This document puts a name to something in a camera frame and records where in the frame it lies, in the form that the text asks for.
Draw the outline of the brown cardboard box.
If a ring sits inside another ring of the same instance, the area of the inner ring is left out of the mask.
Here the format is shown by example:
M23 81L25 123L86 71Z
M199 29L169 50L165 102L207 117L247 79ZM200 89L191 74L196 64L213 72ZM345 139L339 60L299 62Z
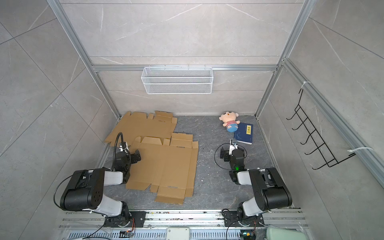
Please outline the brown cardboard box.
M182 205L194 192L199 142L193 135L172 133L170 139L137 137L132 144L141 160L131 167L129 190L156 193L156 202Z

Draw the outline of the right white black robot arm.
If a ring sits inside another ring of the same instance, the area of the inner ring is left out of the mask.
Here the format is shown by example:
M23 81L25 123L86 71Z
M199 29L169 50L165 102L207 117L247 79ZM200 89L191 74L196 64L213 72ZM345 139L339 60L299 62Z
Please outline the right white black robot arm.
M260 215L270 210L290 207L292 195L276 168L245 168L245 150L231 147L220 149L220 159L230 164L228 169L232 182L236 185L251 186L254 196L239 204L237 221L249 225Z

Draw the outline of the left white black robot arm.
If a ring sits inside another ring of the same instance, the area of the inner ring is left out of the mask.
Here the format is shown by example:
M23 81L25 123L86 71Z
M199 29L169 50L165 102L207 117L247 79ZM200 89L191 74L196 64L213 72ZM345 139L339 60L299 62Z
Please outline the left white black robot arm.
M127 203L106 196L104 187L126 184L132 164L140 160L139 150L133 154L120 151L115 154L115 167L111 171L106 168L75 171L61 196L59 207L64 211L100 214L106 218L106 227L133 227L135 218Z

